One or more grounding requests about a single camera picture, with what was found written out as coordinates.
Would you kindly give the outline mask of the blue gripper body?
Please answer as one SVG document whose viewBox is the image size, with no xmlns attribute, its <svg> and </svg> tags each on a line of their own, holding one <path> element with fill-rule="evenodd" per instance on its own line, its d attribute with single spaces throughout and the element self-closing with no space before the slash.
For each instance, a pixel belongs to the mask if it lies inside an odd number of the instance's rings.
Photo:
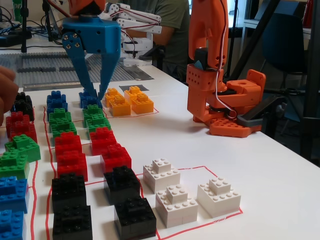
<svg viewBox="0 0 320 240">
<path fill-rule="evenodd" d="M 120 54 L 121 28 L 115 21 L 98 16 L 69 17 L 62 22 L 62 33 L 62 44 L 66 50 L 78 44 L 79 49 L 89 54 Z"/>
</svg>

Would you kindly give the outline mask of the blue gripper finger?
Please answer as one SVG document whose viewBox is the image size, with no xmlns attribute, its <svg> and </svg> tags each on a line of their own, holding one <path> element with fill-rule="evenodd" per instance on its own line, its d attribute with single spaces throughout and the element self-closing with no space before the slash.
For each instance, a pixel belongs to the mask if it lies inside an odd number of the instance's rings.
<svg viewBox="0 0 320 240">
<path fill-rule="evenodd" d="M 102 100 L 111 81 L 121 53 L 105 53 L 101 55 L 101 71 L 98 99 Z"/>
<path fill-rule="evenodd" d="M 62 37 L 62 45 L 70 58 L 80 84 L 90 96 L 97 98 L 97 91 L 91 82 L 86 59 L 85 50 L 80 36 L 74 32 L 65 32 Z"/>
</svg>

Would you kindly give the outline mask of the bare human hand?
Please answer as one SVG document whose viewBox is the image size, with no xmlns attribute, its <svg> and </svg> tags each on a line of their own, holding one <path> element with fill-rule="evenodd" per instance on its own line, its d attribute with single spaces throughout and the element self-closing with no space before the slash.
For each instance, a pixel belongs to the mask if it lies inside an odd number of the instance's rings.
<svg viewBox="0 0 320 240">
<path fill-rule="evenodd" d="M 18 85 L 14 83 L 16 73 L 6 67 L 0 67 L 0 125 L 4 122 L 4 114 L 13 106 L 17 93 Z"/>
</svg>

